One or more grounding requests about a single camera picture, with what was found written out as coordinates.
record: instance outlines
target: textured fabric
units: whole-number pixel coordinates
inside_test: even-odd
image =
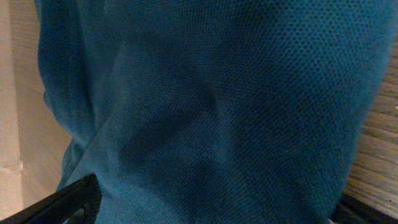
[[[397,1],[37,4],[59,189],[96,173],[97,223],[327,222]]]

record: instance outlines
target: wood grain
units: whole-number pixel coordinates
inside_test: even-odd
[[[0,167],[19,163],[16,89],[8,1],[0,1]]]
[[[21,164],[0,167],[0,220],[23,209]]]
[[[398,218],[398,41],[359,139],[345,192]]]
[[[12,54],[24,207],[55,192],[69,135],[43,102],[44,87],[37,66],[39,22],[33,1],[10,1]]]

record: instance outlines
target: blue knit fabric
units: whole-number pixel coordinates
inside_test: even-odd
[[[37,1],[44,99],[97,223],[323,223],[396,0]]]

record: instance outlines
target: black object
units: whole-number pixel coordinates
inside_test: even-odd
[[[330,219],[339,224],[398,224],[398,220],[346,194]]]
[[[0,224],[94,224],[101,198],[97,178],[90,174]]]

